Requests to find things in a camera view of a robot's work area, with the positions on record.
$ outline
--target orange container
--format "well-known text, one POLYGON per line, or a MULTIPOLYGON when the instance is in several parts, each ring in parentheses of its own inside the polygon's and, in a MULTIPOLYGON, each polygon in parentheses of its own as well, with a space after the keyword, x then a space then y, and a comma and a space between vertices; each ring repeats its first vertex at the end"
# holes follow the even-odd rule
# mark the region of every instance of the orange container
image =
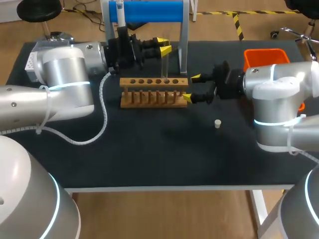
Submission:
POLYGON ((244 52, 244 58, 244 72, 250 67, 290 63, 285 51, 279 48, 248 49, 244 52))

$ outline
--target black stool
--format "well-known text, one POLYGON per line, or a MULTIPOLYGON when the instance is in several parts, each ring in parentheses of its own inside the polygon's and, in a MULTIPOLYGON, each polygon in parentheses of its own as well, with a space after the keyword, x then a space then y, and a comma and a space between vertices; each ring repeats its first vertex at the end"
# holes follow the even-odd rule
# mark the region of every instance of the black stool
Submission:
MULTIPOLYGON (((308 27, 304 34, 299 34, 286 27, 280 28, 280 30, 289 32, 298 37, 295 42, 302 41, 302 43, 305 43, 310 52, 311 59, 313 61, 317 61, 316 52, 312 46, 312 42, 319 43, 319 40, 312 39, 311 34, 314 30, 315 21, 319 19, 319 0, 285 0, 285 2, 289 9, 298 10, 301 14, 311 19, 311 21, 308 23, 308 27)), ((278 34, 278 31, 272 31, 270 33, 272 38, 276 38, 278 34)))
POLYGON ((47 40, 73 40, 63 32, 50 32, 47 21, 59 16, 62 5, 59 0, 23 0, 16 8, 18 16, 27 22, 41 22, 47 40))

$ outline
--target black table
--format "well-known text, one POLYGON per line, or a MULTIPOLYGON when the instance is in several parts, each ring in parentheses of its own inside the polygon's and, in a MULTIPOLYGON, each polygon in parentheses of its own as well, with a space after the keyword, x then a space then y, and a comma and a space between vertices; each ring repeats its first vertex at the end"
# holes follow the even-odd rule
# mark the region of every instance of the black table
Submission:
MULTIPOLYGON (((24 71, 33 46, 34 43, 23 46, 7 84, 38 87, 28 80, 24 71)), ((190 42, 188 76, 210 73, 213 65, 223 60, 231 68, 242 68, 243 52, 249 48, 282 48, 291 62, 303 61, 293 41, 190 42)), ((176 75, 177 54, 169 62, 169 76, 176 75)), ((131 69, 121 73, 123 77, 159 75, 157 60, 147 62, 143 71, 131 69)), ((101 78, 91 79, 96 103, 91 115, 47 126, 74 140, 95 136, 103 122, 97 94, 101 78)), ((197 84, 188 90, 205 92, 208 87, 209 84, 197 84)), ((315 166, 302 155, 262 151, 255 140, 251 105, 245 100, 215 99, 211 105, 189 105, 186 109, 121 109, 119 77, 108 80, 104 95, 108 126, 104 135, 92 144, 74 146, 45 131, 41 135, 26 131, 8 136, 23 145, 64 188, 75 191, 148 186, 154 189, 284 187, 297 183, 315 166), (214 127, 216 119, 222 121, 220 129, 214 127)), ((319 114, 316 103, 306 101, 305 114, 319 114)))

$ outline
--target small white cap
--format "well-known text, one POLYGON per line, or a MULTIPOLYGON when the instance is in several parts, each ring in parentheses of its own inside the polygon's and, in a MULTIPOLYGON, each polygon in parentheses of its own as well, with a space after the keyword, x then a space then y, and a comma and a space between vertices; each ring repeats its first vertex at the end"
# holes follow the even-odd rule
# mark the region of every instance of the small white cap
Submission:
POLYGON ((221 121, 219 119, 215 120, 215 128, 219 128, 221 121))

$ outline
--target blue cylinder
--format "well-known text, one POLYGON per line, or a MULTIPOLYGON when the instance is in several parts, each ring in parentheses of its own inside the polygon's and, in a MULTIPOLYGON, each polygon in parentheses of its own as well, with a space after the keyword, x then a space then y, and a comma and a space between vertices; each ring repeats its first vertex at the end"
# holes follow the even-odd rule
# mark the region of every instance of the blue cylinder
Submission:
MULTIPOLYGON (((109 2, 110 21, 117 22, 116 2, 109 2)), ((183 1, 125 1, 126 22, 183 22, 183 1)))

